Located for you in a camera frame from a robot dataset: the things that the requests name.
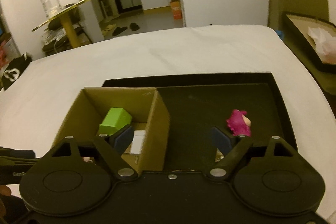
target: black slipper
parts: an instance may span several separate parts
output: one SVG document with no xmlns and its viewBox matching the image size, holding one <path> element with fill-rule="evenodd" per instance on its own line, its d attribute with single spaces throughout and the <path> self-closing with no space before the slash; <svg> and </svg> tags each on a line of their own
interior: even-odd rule
<svg viewBox="0 0 336 224">
<path fill-rule="evenodd" d="M 129 27 L 133 32 L 140 29 L 140 27 L 135 22 L 132 22 Z"/>
<path fill-rule="evenodd" d="M 125 31 L 125 30 L 127 30 L 127 27 L 125 26 L 125 27 L 117 27 L 114 31 L 113 31 L 113 33 L 112 33 L 112 35 L 115 37 L 115 36 L 117 36 L 117 35 L 119 35 L 119 34 L 121 34 L 123 31 Z"/>
</svg>

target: white bed sheet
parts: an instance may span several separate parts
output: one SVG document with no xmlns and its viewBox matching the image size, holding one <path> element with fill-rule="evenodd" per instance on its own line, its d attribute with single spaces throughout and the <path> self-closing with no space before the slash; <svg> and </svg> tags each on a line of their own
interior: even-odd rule
<svg viewBox="0 0 336 224">
<path fill-rule="evenodd" d="M 0 92 L 0 145 L 49 149 L 72 102 L 106 79 L 270 71 L 286 104 L 300 154 L 323 176 L 318 213 L 336 209 L 336 120 L 315 80 L 276 33 L 263 26 L 207 26 L 141 33 L 32 62 Z"/>
</svg>

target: pink figurine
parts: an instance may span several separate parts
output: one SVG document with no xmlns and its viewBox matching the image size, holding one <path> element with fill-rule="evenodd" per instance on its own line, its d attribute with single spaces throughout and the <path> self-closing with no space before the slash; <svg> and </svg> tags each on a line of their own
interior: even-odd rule
<svg viewBox="0 0 336 224">
<path fill-rule="evenodd" d="M 233 136 L 246 135 L 251 136 L 251 121 L 245 117 L 246 111 L 239 111 L 238 109 L 233 110 L 231 117 L 227 119 L 227 126 L 233 132 Z"/>
</svg>

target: floor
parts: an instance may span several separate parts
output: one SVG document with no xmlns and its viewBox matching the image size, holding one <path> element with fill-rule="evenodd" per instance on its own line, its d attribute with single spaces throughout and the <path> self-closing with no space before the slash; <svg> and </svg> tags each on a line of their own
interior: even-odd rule
<svg viewBox="0 0 336 224">
<path fill-rule="evenodd" d="M 129 26 L 132 22 L 135 22 L 140 29 L 137 31 L 132 31 Z M 153 32 L 158 30 L 167 30 L 174 28 L 182 28 L 183 22 L 182 19 L 174 20 L 173 14 L 170 10 L 159 11 L 156 13 L 143 13 L 143 10 L 137 10 L 128 12 L 120 15 L 120 17 L 111 20 L 107 24 L 116 24 L 116 27 L 127 27 L 127 30 L 123 31 L 116 37 L 121 37 L 125 35 L 143 33 L 143 32 Z M 109 31 L 105 40 L 112 39 L 114 29 Z"/>
</svg>

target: yellow table leg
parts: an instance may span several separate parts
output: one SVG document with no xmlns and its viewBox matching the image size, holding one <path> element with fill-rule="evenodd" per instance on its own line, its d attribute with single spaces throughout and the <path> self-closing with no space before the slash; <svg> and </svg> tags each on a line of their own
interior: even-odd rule
<svg viewBox="0 0 336 224">
<path fill-rule="evenodd" d="M 59 19 L 61 20 L 61 24 L 63 28 L 65 29 L 65 32 L 67 33 L 71 46 L 73 48 L 80 47 L 81 43 L 78 40 L 76 31 L 74 27 L 72 26 L 72 22 L 71 22 L 71 19 L 68 13 L 61 15 Z"/>
</svg>

